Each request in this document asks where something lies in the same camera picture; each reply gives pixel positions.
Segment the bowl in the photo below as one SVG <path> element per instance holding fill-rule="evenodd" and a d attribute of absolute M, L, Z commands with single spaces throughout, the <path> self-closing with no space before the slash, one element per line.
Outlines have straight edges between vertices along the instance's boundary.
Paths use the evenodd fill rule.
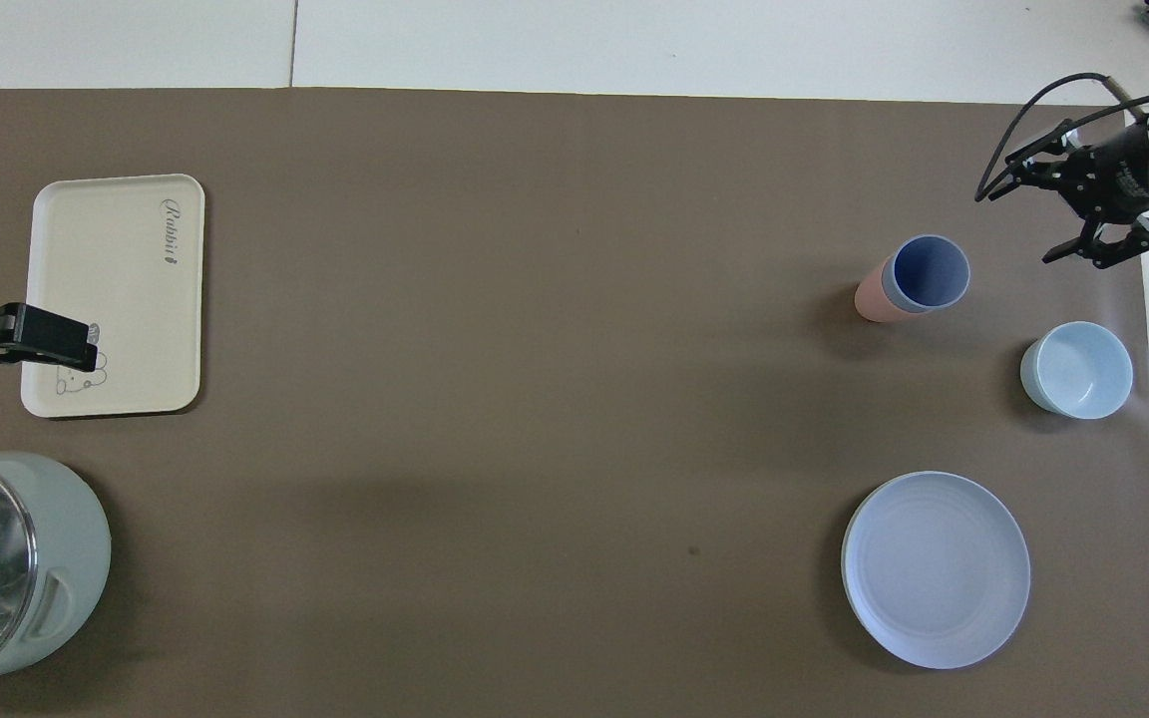
<path fill-rule="evenodd" d="M 1041 409 L 1102 419 L 1132 391 L 1132 360 L 1111 330 L 1093 322 L 1054 327 L 1023 355 L 1023 388 Z"/>

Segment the white rectangular tray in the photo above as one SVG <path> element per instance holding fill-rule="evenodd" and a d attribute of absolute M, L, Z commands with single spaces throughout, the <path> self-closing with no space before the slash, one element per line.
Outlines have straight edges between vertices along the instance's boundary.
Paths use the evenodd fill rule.
<path fill-rule="evenodd" d="M 94 372 L 24 364 L 38 417 L 173 412 L 201 378 L 206 200 L 187 176 L 52 183 L 33 203 L 26 303 L 91 324 Z"/>

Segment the black cable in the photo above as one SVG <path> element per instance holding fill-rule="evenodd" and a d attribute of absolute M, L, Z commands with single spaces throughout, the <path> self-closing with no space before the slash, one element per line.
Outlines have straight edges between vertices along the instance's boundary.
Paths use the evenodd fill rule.
<path fill-rule="evenodd" d="M 1023 162 L 1025 162 L 1027 160 L 1031 160 L 1035 155 L 1039 155 L 1040 150 L 1043 149 L 1044 146 L 1048 145 L 1049 141 L 1056 140 L 1057 137 L 1066 134 L 1066 132 L 1071 132 L 1071 131 L 1073 131 L 1073 129 L 1078 129 L 1078 128 L 1085 126 L 1086 124 L 1089 124 L 1089 123 L 1098 122 L 1098 119 L 1101 119 L 1103 117 L 1106 117 L 1108 115 L 1113 115 L 1113 114 L 1118 113 L 1118 110 L 1129 109 L 1129 108 L 1136 108 L 1136 106 L 1139 106 L 1139 105 L 1146 105 L 1146 102 L 1149 102 L 1149 94 L 1143 95 L 1143 96 L 1138 96 L 1138 99 L 1135 99 L 1135 100 L 1129 100 L 1129 101 L 1126 101 L 1126 102 L 1120 102 L 1118 105 L 1113 105 L 1113 106 L 1111 106 L 1111 108 L 1098 109 L 1097 113 L 1092 113 L 1089 115 L 1085 115 L 1085 117 L 1080 117 L 1079 119 L 1075 119 L 1075 122 L 1071 123 L 1069 126 L 1061 126 L 1059 125 L 1057 129 L 1054 129 L 1052 131 L 1046 132 L 1044 137 L 1041 137 L 1039 140 L 1033 141 L 1031 144 L 1030 148 L 1027 148 L 1025 152 L 1023 152 L 1023 154 L 1018 155 L 1016 159 L 1013 159 L 1013 161 L 1011 161 L 1009 164 L 1007 164 L 1007 167 L 1004 167 L 1004 169 L 1002 170 L 1002 172 L 1000 172 L 998 176 L 995 177 L 993 182 L 990 182 L 990 184 L 988 184 L 986 187 L 980 187 L 978 190 L 977 194 L 974 194 L 974 201 L 981 201 L 981 200 L 984 200 L 984 196 L 986 196 L 987 194 L 990 194 L 990 192 L 993 190 L 995 190 L 995 187 L 1000 186 L 1000 183 L 1003 182 L 1004 178 L 1009 176 L 1009 173 L 1011 173 L 1018 167 L 1021 167 Z M 984 176 L 984 183 L 986 183 L 987 177 L 988 176 Z"/>
<path fill-rule="evenodd" d="M 1013 122 L 1009 123 L 1009 129 L 1007 129 L 1007 131 L 1004 131 L 1003 137 L 1000 138 L 998 145 L 995 145 L 995 152 L 993 153 L 993 155 L 990 155 L 990 161 L 987 162 L 987 168 L 984 170 L 984 172 L 981 172 L 981 179 L 978 180 L 978 191 L 974 194 L 974 201 L 981 201 L 981 199 L 984 199 L 984 196 L 988 194 L 989 191 L 984 191 L 984 185 L 986 185 L 987 180 L 990 178 L 990 171 L 995 169 L 995 163 L 1000 161 L 1000 155 L 1004 154 L 1004 146 L 1009 145 L 1009 138 L 1013 136 L 1013 131 L 1017 129 L 1017 123 L 1023 122 L 1023 117 L 1026 117 L 1026 111 L 1031 108 L 1034 108 L 1035 103 L 1040 101 L 1041 96 L 1049 94 L 1049 92 L 1054 92 L 1055 90 L 1057 90 L 1057 87 L 1062 87 L 1063 85 L 1071 85 L 1072 82 L 1079 82 L 1081 79 L 1097 80 L 1098 83 L 1102 83 L 1102 85 L 1108 84 L 1108 76 L 1104 76 L 1104 74 L 1077 72 L 1073 74 L 1073 76 L 1066 76 L 1065 78 L 1056 79 L 1054 82 L 1048 83 L 1048 85 L 1044 85 L 1043 90 L 1040 90 L 1039 92 L 1036 92 L 1036 94 L 1032 95 L 1032 99 L 1027 100 L 1026 105 L 1023 105 L 1023 108 L 1019 109 L 1016 115 L 1013 115 Z M 1044 145 L 1047 145 L 1047 141 L 1040 142 L 1041 147 L 1043 147 Z"/>

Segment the white plate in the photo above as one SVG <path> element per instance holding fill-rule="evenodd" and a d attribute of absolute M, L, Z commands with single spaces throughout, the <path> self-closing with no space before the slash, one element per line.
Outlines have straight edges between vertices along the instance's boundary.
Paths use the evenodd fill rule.
<path fill-rule="evenodd" d="M 188 176 L 52 183 L 33 203 L 26 303 L 93 324 L 94 372 L 24 364 L 38 417 L 173 412 L 201 377 L 205 196 Z"/>
<path fill-rule="evenodd" d="M 842 576 L 854 613 L 890 654 L 961 669 L 1013 635 L 1032 563 L 1021 528 L 989 491 L 954 473 L 915 472 L 858 505 Z"/>

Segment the cup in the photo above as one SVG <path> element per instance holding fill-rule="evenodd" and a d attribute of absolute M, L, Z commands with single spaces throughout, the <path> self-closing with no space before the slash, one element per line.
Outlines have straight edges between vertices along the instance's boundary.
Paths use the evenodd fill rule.
<path fill-rule="evenodd" d="M 1054 327 L 1023 354 L 1023 388 L 1035 404 L 1073 419 L 1102 419 L 1129 399 L 1132 360 L 1093 322 Z"/>
<path fill-rule="evenodd" d="M 854 308 L 867 322 L 903 322 L 955 304 L 970 289 L 970 260 L 956 242 L 934 233 L 903 241 L 872 269 Z"/>

